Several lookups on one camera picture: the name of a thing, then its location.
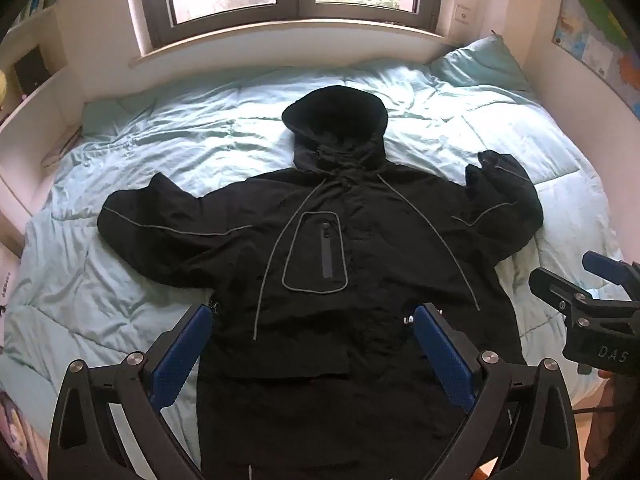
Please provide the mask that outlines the black hooded jacket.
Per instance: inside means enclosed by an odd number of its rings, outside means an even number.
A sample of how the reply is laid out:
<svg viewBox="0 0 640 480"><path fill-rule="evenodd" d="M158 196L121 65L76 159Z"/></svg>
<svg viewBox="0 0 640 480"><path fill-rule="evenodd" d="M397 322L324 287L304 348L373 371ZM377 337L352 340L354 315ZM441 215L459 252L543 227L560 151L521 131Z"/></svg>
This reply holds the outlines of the black hooded jacket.
<svg viewBox="0 0 640 480"><path fill-rule="evenodd" d="M104 242L134 270L206 288L198 363L209 479L420 479L463 418L410 318L434 304L521 363L496 267L544 223L532 181L484 151L457 184L390 162L373 94L334 86L283 113L291 168L195 197L162 174L107 197Z"/></svg>

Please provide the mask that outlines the light teal quilted comforter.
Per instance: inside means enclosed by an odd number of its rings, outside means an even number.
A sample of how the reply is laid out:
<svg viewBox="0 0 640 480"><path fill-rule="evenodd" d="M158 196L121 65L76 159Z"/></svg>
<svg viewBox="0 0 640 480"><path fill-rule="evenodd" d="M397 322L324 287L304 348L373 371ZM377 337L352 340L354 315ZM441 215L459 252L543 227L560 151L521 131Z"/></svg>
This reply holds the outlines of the light teal quilted comforter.
<svg viewBox="0 0 640 480"><path fill-rule="evenodd" d="M378 61L346 68L204 74L137 96L89 104L81 144L62 160L26 246L6 308L1 387L38 434L51 428L58 388L74 359L112 364L147 347L197 292L157 285L118 262L99 240L106 196L161 172L195 195L292 164L281 122L305 93L344 84L378 96L390 114L390 160L461 182L478 152L513 155L536 185L544 227L501 263L528 362L558 358L561 317L528 289L543 266L600 299L621 288L587 273L588 250L620 258L602 183L586 156L531 96L493 86L455 87L427 65Z"/></svg>

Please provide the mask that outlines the teal pillow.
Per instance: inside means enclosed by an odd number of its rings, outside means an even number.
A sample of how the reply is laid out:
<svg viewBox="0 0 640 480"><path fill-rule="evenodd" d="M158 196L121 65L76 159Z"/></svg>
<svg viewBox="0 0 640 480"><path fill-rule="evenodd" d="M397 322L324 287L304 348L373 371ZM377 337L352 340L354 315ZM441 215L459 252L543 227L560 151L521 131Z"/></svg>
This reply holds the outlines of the teal pillow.
<svg viewBox="0 0 640 480"><path fill-rule="evenodd" d="M499 35L454 49L428 64L437 79L455 87L493 86L525 96L533 94L520 64Z"/></svg>

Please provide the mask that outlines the white bookshelf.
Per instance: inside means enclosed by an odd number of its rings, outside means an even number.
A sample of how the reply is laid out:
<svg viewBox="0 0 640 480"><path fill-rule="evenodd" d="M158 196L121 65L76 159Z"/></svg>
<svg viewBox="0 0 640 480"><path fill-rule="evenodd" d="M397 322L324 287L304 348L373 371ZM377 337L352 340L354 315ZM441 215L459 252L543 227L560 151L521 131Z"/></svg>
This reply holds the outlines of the white bookshelf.
<svg viewBox="0 0 640 480"><path fill-rule="evenodd" d="M24 244L55 168L80 136L84 96L67 62L56 0L28 0L1 41L1 238Z"/></svg>

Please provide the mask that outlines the black box on shelf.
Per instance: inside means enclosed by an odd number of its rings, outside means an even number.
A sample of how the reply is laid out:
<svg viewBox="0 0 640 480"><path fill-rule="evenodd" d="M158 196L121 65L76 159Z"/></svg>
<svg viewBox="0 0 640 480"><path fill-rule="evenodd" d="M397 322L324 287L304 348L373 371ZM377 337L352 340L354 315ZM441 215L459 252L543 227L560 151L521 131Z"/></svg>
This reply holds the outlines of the black box on shelf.
<svg viewBox="0 0 640 480"><path fill-rule="evenodd" d="M14 70L24 96L30 96L51 77L40 47L33 48L20 58L14 64Z"/></svg>

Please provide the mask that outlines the books on shelf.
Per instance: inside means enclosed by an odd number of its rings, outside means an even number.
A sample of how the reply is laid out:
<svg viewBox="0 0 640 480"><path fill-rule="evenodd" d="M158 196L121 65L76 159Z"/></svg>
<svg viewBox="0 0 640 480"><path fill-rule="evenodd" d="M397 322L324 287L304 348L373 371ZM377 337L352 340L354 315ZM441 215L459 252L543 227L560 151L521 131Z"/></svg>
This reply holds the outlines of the books on shelf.
<svg viewBox="0 0 640 480"><path fill-rule="evenodd" d="M28 3L21 12L17 15L17 18L11 25L11 28L15 28L18 25L21 25L28 18L32 18L33 16L39 14L43 10L50 8L55 4L56 0L28 0Z"/></svg>

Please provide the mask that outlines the colourful wall map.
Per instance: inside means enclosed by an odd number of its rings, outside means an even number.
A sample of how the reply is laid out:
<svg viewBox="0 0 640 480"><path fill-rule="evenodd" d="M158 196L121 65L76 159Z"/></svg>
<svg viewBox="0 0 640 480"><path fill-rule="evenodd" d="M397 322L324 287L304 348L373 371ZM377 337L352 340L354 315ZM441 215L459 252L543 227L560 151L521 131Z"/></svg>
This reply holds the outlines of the colourful wall map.
<svg viewBox="0 0 640 480"><path fill-rule="evenodd" d="M603 0L561 0L552 40L639 117L639 53Z"/></svg>

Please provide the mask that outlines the white wall switch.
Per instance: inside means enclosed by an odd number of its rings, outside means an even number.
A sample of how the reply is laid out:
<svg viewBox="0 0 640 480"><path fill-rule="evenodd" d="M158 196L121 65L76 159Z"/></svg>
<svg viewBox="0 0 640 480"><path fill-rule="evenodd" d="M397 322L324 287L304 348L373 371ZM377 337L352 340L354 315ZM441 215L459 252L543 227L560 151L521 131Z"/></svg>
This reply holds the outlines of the white wall switch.
<svg viewBox="0 0 640 480"><path fill-rule="evenodd" d="M457 4L454 8L454 20L458 23L469 25L472 21L473 10L463 4Z"/></svg>

